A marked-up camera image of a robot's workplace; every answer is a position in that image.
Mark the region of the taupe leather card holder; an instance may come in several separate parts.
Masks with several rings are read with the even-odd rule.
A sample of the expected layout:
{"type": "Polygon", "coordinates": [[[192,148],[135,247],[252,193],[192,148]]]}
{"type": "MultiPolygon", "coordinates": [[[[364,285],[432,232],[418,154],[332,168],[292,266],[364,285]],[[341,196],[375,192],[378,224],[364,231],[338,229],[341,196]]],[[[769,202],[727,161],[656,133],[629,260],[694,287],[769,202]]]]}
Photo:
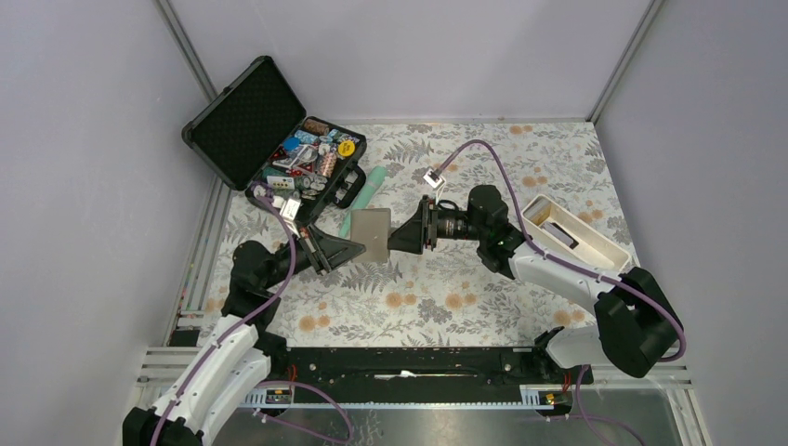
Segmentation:
{"type": "Polygon", "coordinates": [[[353,263],[387,263],[391,212],[388,208],[357,209],[351,212],[350,240],[362,244],[365,251],[353,263]]]}

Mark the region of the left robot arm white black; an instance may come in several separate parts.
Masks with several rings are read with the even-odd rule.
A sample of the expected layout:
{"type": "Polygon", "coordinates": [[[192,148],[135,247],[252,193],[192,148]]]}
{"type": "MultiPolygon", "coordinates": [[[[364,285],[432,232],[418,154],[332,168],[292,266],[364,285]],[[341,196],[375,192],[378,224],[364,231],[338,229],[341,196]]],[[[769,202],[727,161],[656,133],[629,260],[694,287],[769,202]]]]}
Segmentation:
{"type": "Polygon", "coordinates": [[[149,409],[134,407],[122,425],[124,445],[210,445],[243,398],[275,382],[290,364],[287,341],[269,332],[284,290],[305,269],[331,272],[365,248],[313,225],[288,234],[276,252],[238,245],[221,316],[200,351],[149,409]]]}

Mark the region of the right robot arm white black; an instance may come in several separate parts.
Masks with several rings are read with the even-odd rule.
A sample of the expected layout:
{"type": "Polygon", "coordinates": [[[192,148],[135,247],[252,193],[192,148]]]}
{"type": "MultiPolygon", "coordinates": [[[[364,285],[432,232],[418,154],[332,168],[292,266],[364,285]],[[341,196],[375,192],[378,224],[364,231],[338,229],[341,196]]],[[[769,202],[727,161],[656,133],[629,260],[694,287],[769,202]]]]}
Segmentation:
{"type": "Polygon", "coordinates": [[[394,251],[422,254],[438,240],[478,242],[477,255],[491,272],[536,284],[593,314],[593,325],[557,328],[534,343],[534,373],[555,383],[570,368],[609,364],[641,378],[659,362],[681,359],[688,343],[683,325],[654,277],[645,269],[595,268],[549,251],[508,220],[508,206],[492,185],[473,188],[467,206],[446,207],[423,196],[414,215],[388,237],[394,251]]]}

